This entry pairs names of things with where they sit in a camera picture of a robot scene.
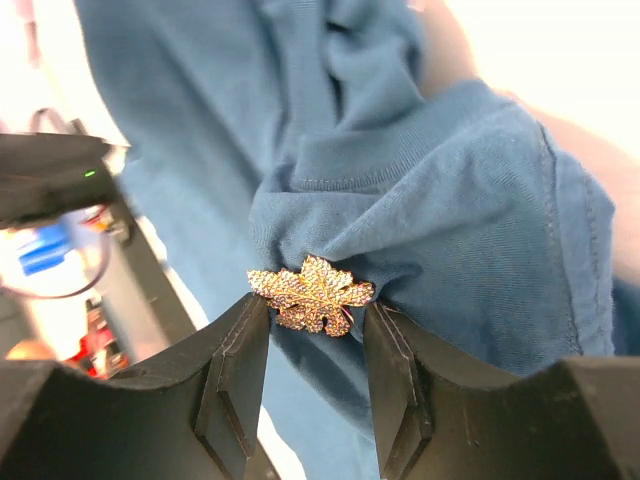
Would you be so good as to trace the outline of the gold leaf brooch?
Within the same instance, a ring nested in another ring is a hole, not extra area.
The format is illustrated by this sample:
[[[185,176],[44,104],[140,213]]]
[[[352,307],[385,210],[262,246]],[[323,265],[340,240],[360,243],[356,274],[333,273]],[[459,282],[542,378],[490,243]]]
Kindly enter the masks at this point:
[[[299,272],[249,270],[247,277],[251,290],[277,311],[278,325],[331,337],[346,335],[354,323],[350,309],[366,306],[375,293],[373,284],[358,283],[351,272],[312,255]]]

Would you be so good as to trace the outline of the blue t-shirt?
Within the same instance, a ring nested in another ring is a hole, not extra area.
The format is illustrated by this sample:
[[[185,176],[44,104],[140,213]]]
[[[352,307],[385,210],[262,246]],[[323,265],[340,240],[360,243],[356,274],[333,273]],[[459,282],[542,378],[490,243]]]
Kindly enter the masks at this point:
[[[210,319],[308,255],[519,375],[637,355],[614,207],[404,1],[80,1],[134,209]]]

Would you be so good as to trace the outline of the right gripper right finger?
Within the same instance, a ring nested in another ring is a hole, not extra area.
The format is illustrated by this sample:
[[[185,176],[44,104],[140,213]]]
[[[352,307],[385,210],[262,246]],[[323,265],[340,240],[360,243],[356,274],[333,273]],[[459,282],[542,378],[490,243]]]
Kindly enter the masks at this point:
[[[380,303],[364,350],[385,479],[635,479],[639,362],[569,357],[525,378]]]

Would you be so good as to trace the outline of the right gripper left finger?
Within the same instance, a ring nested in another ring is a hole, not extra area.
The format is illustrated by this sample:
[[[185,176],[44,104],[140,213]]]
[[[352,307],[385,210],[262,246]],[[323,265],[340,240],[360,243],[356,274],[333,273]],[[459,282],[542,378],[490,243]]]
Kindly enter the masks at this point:
[[[1,365],[5,479],[267,479],[257,439],[269,311],[246,295],[166,350],[98,380]]]

